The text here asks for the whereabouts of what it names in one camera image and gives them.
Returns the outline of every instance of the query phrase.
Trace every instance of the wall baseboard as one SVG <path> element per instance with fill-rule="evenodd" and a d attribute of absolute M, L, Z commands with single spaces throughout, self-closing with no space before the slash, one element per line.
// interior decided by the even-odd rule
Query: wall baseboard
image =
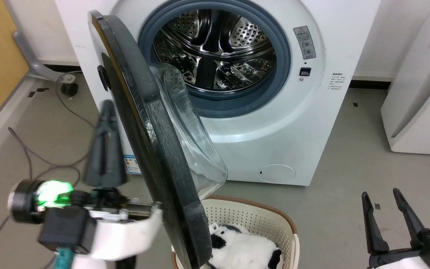
<path fill-rule="evenodd" d="M 18 87 L 14 89 L 7 101 L 2 104 L 2 109 L 0 110 L 0 147 L 10 135 L 7 127 L 16 125 L 33 100 L 33 98 L 27 98 L 29 92 L 37 87 L 43 87 L 43 85 L 44 80 L 26 76 Z"/>
<path fill-rule="evenodd" d="M 43 65 L 58 65 L 58 66 L 80 66 L 77 58 L 38 58 Z"/>
<path fill-rule="evenodd" d="M 391 82 L 373 80 L 351 80 L 349 87 L 352 89 L 388 90 Z"/>
<path fill-rule="evenodd" d="M 66 65 L 44 65 L 50 70 L 61 72 L 61 73 L 67 73 L 72 71 L 82 71 L 80 66 L 66 66 Z"/>
<path fill-rule="evenodd" d="M 352 80 L 385 81 L 391 82 L 395 74 L 387 72 L 356 72 Z"/>

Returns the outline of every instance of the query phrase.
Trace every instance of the washing machine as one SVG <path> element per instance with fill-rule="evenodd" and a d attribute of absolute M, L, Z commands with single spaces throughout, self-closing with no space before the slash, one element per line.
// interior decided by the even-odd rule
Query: washing machine
<path fill-rule="evenodd" d="M 147 63 L 169 63 L 228 179 L 308 186 L 379 0 L 56 0 L 96 104 L 111 99 L 89 12 L 114 15 Z M 136 156 L 123 139 L 128 171 Z"/>

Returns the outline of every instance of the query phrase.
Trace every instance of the white plastic basket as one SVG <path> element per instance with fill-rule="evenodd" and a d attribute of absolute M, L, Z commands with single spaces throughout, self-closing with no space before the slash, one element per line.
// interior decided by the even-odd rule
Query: white plastic basket
<path fill-rule="evenodd" d="M 300 258 L 300 242 L 293 221 L 284 212 L 244 199 L 209 196 L 202 201 L 208 223 L 244 226 L 254 235 L 264 236 L 280 247 L 283 269 L 296 269 Z M 183 269 L 172 252 L 174 269 Z"/>

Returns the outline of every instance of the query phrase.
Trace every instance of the black and white plush toy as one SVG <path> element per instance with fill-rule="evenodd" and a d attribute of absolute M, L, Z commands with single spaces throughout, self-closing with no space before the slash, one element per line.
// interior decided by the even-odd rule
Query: black and white plush toy
<path fill-rule="evenodd" d="M 221 225 L 212 235 L 210 269 L 281 269 L 280 248 L 265 237 L 245 228 Z"/>

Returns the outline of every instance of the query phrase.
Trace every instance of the washing machine door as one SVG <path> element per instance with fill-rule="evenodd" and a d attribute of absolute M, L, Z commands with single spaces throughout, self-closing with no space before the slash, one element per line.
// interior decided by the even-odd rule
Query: washing machine door
<path fill-rule="evenodd" d="M 184 268 L 211 256 L 208 219 L 200 200 L 227 180 L 227 169 L 194 109 L 184 79 L 171 65 L 150 66 L 123 22 L 90 13 L 98 66 L 154 201 Z"/>

